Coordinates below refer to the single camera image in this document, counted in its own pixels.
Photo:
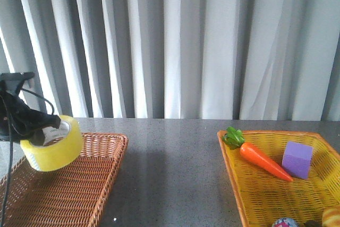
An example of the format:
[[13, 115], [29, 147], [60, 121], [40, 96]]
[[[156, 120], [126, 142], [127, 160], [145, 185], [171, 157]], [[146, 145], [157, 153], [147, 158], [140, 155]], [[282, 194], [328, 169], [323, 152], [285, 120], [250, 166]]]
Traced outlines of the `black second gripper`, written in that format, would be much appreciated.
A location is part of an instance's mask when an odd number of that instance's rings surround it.
[[1, 81], [1, 141], [27, 139], [34, 146], [43, 146], [43, 128], [58, 129], [61, 118], [58, 115], [32, 110], [24, 101], [6, 90]]

